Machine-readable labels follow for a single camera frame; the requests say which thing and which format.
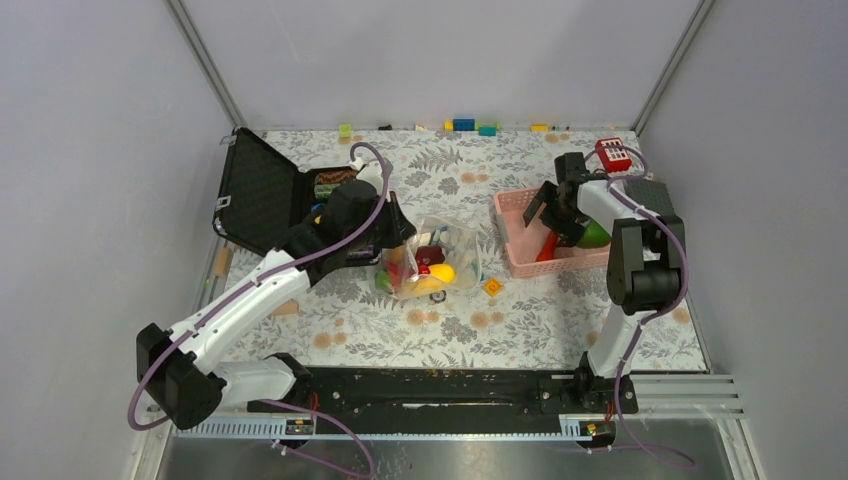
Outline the dark red eggplant toy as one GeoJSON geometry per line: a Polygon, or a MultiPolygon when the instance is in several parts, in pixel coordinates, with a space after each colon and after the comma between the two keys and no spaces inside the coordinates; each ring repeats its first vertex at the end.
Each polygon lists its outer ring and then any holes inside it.
{"type": "Polygon", "coordinates": [[[437,245],[420,246],[415,253],[415,261],[418,266],[442,264],[445,261],[445,253],[437,245]]]}

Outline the clear zip top bag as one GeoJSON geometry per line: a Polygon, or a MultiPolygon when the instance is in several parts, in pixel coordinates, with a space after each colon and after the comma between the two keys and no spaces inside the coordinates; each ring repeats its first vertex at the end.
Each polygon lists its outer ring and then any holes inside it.
{"type": "Polygon", "coordinates": [[[478,230],[424,216],[403,245],[382,253],[372,280],[377,292],[395,300],[426,297],[442,303],[452,291],[480,286],[483,278],[478,230]]]}

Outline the yellow pepper toy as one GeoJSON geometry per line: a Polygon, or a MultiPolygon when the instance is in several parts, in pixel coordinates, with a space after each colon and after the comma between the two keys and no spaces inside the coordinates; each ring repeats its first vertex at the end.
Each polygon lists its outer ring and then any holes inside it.
{"type": "Polygon", "coordinates": [[[410,297],[428,296],[434,292],[444,290],[457,279],[455,269],[446,263],[429,266],[430,275],[419,273],[410,278],[405,284],[403,293],[410,297]]]}

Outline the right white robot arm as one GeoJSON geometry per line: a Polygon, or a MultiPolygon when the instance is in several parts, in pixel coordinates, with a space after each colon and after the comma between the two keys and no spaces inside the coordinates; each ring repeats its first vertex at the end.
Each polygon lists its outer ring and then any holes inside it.
{"type": "Polygon", "coordinates": [[[619,399],[631,357],[648,323],[675,309],[688,291],[683,221],[638,204],[616,178],[592,172],[588,159],[568,152],[553,161],[556,179],[537,191],[522,218],[539,219],[555,243],[576,247],[596,224],[610,237],[606,285],[608,322],[574,372],[571,395],[597,412],[619,399]]]}

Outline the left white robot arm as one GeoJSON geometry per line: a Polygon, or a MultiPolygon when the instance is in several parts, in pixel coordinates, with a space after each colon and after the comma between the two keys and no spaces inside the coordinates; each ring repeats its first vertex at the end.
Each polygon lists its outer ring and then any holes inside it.
{"type": "Polygon", "coordinates": [[[219,298],[168,329],[151,323],[139,331],[131,427],[144,428],[135,418],[142,394],[180,429],[231,404],[275,400],[288,411],[304,407],[311,387],[296,375],[294,361],[273,354],[226,362],[224,355],[277,307],[344,268],[349,251],[398,247],[414,232],[393,191],[377,192],[362,180],[336,188],[324,207],[292,227],[281,247],[219,298]]]}

